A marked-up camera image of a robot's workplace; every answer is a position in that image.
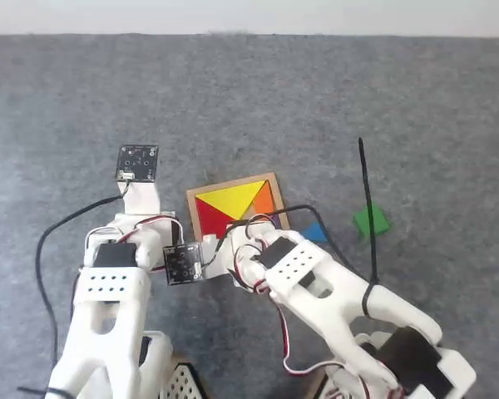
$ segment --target circuit board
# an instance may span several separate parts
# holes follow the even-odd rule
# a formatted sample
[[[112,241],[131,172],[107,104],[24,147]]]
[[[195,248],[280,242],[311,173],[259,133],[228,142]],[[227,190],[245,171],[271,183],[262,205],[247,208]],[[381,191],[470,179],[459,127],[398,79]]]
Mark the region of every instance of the circuit board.
[[[116,163],[116,180],[153,182],[156,179],[157,145],[123,145]]]
[[[204,279],[200,243],[164,247],[163,252],[168,285],[187,284]]]

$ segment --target white wall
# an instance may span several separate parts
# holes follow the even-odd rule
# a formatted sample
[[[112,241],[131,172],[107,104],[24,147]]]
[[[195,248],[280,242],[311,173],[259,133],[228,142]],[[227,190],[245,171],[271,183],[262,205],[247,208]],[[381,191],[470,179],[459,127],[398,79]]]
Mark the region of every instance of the white wall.
[[[499,37],[499,0],[0,0],[0,33]]]

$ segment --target green block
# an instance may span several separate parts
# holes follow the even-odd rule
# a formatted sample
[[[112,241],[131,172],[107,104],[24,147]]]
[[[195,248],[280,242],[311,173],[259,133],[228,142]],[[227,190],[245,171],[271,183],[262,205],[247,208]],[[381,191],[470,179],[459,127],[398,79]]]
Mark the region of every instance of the green block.
[[[386,220],[383,211],[375,203],[372,203],[372,210],[375,234],[382,234],[390,229],[390,223]],[[369,237],[368,206],[365,206],[363,210],[354,215],[353,222],[355,222],[358,231],[364,237]]]

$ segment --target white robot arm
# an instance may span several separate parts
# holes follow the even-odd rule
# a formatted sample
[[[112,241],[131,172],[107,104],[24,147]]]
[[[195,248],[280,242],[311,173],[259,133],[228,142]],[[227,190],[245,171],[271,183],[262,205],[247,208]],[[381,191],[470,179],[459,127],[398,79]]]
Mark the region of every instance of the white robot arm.
[[[354,337],[349,324],[364,315],[368,282],[299,233],[275,230],[271,223],[251,224],[234,229],[222,250],[235,259],[218,254],[206,272],[219,273],[226,265],[237,275],[237,285],[269,292],[275,303],[307,323],[329,345],[333,360],[327,362],[328,374],[344,397],[386,398],[406,392],[411,398],[456,399],[474,383],[475,372],[458,352],[437,347],[442,338],[438,324],[381,285],[368,297],[369,315],[400,329],[393,336],[376,332]],[[370,354],[366,347],[376,352]],[[287,371],[306,373],[289,369],[288,355]]]

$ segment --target blue block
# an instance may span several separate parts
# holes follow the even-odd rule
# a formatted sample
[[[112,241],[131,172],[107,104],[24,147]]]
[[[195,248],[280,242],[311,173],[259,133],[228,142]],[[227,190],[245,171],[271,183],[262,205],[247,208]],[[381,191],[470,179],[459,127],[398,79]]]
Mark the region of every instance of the blue block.
[[[327,243],[325,234],[322,231],[322,228],[318,222],[312,223],[308,229],[301,232],[301,235],[303,235],[306,239],[310,239],[311,241],[319,241],[320,243]]]

